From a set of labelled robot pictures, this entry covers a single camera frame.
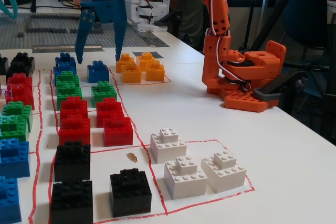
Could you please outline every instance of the orange robotic arm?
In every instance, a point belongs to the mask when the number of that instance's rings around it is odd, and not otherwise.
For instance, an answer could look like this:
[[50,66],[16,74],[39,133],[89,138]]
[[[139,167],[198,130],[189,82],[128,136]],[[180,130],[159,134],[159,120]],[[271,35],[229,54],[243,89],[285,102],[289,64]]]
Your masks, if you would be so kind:
[[203,49],[202,81],[207,86],[207,92],[219,94],[227,108],[261,112],[277,105],[277,102],[254,99],[251,90],[263,87],[280,75],[286,48],[269,41],[266,51],[262,52],[246,52],[243,55],[237,50],[230,50],[227,0],[204,2],[211,22]]

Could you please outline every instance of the green lego brick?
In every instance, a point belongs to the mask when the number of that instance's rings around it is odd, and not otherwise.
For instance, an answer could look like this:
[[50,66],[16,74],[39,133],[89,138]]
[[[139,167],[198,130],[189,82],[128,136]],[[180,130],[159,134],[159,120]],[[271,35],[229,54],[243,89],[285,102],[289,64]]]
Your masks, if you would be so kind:
[[60,76],[56,76],[56,88],[62,88],[66,83],[74,83],[76,88],[79,88],[79,77],[73,74],[72,71],[62,71]]
[[6,107],[8,115],[21,115],[23,102],[9,102]]
[[18,138],[19,142],[28,141],[27,120],[22,116],[1,116],[0,140],[10,138]]
[[28,131],[31,132],[33,125],[33,115],[31,105],[23,106],[22,102],[9,102],[4,106],[1,112],[3,116],[18,115],[27,120]]
[[108,81],[99,81],[97,86],[91,87],[92,105],[95,108],[97,102],[102,102],[104,98],[114,97],[117,100],[117,93]]
[[82,100],[82,90],[75,88],[75,92],[71,94],[63,93],[63,89],[57,89],[57,110],[61,108],[61,102],[66,101],[68,97],[80,97]]

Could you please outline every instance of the orange lego brick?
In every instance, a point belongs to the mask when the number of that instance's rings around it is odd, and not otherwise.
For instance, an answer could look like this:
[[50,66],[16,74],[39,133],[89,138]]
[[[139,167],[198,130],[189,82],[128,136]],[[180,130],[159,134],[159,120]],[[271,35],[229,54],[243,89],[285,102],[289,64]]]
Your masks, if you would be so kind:
[[159,60],[146,64],[146,81],[164,81],[164,66]]
[[121,73],[121,66],[126,66],[126,63],[134,62],[134,58],[130,57],[130,54],[121,54],[120,59],[117,61],[117,73]]
[[143,52],[141,56],[137,56],[136,58],[136,64],[140,67],[142,72],[146,71],[147,64],[151,63],[152,60],[155,60],[150,52]]
[[252,96],[252,91],[243,93],[233,91],[224,97],[224,106],[228,109],[264,112],[269,107],[277,106],[279,101],[263,102]]
[[141,71],[140,67],[135,64],[134,61],[127,62],[126,66],[121,66],[121,81],[124,83],[135,83],[141,82]]

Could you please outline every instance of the blue lego brick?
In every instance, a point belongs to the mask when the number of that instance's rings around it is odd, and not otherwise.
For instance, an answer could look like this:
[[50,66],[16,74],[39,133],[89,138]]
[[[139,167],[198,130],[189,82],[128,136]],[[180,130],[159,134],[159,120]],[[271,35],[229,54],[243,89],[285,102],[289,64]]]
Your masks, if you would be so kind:
[[21,221],[17,179],[0,177],[0,224]]
[[69,63],[70,66],[72,66],[75,69],[75,73],[77,72],[76,70],[76,61],[74,57],[71,57],[70,54],[67,53],[60,53],[60,57],[56,57],[55,58],[55,63],[56,63],[56,67],[59,66],[59,63],[63,62],[63,63]]
[[104,63],[94,61],[92,65],[88,65],[88,79],[89,83],[97,83],[98,81],[110,81],[110,72]]
[[70,65],[68,62],[60,62],[58,67],[54,67],[54,80],[56,76],[60,76],[62,71],[71,71],[73,74],[76,74],[76,68]]
[[23,178],[30,176],[29,142],[18,138],[0,141],[0,176]]

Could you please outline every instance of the baseplate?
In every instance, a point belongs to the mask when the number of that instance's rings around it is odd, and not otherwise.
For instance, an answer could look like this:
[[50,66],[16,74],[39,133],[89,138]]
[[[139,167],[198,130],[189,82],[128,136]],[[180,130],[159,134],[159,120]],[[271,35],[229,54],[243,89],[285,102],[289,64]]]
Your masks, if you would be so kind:
[[252,91],[247,93],[233,91],[231,94],[224,97],[224,106],[228,109],[264,112],[269,107],[277,106],[279,103],[279,101],[259,101],[252,96],[252,93]]
[[[1,13],[0,49],[25,49],[38,45],[74,45],[77,33],[73,33],[73,29],[78,29],[78,20],[77,14],[19,13],[17,19],[13,20]],[[95,30],[102,30],[103,33],[89,34],[87,44],[115,47],[113,24],[97,23],[93,28],[93,31]],[[19,33],[23,33],[23,37],[19,38]],[[148,47],[149,44],[135,33],[132,26],[128,25],[123,46]]]

